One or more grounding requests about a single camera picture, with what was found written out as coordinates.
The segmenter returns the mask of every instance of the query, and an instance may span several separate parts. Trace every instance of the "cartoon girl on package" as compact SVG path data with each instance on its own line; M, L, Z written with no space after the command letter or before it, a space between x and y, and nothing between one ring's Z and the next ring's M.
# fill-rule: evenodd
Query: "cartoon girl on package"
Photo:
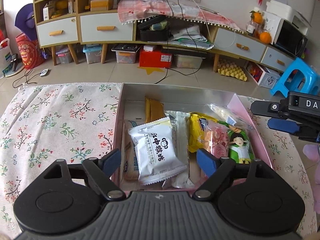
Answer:
M229 144L229 155L236 163L249 164L251 162L250 142L242 133L233 132Z

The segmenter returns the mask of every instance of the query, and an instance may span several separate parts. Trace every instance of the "screw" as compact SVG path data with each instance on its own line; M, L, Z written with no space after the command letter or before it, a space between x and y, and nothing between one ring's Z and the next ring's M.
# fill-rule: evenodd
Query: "screw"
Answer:
M117 199L123 196L123 192L120 190L111 190L107 194L108 198Z
M211 196L211 193L208 190L201 189L201 190L196 191L197 198L208 198L210 196Z

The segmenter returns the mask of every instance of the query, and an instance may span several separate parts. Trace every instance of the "microwave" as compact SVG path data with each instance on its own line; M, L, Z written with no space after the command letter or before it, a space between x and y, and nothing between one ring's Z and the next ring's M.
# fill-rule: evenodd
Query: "microwave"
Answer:
M271 34L271 44L294 57L301 57L308 38L286 19L272 13L263 12L265 29Z

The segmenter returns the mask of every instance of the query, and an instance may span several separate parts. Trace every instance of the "red box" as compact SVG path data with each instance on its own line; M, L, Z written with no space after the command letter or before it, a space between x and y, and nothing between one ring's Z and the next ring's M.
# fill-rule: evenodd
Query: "red box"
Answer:
M170 68L172 62L172 54L162 53L160 50L140 51L140 67L161 67Z

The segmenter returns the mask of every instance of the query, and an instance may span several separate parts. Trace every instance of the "drawer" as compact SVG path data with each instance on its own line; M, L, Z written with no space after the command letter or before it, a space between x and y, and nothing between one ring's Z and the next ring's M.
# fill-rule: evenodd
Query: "drawer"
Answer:
M80 17L82 42L132 41L133 24L122 25L117 13Z
M214 49L227 51L255 61L260 61L265 48L266 46L264 44L238 33L236 33L235 39L234 32L221 28L218 29L217 36L214 40Z
M37 26L37 30L41 47L78 41L76 17L41 24Z
M289 58L288 56L270 47L267 48L261 60L262 64L280 70L281 72L284 72L292 62L292 58Z

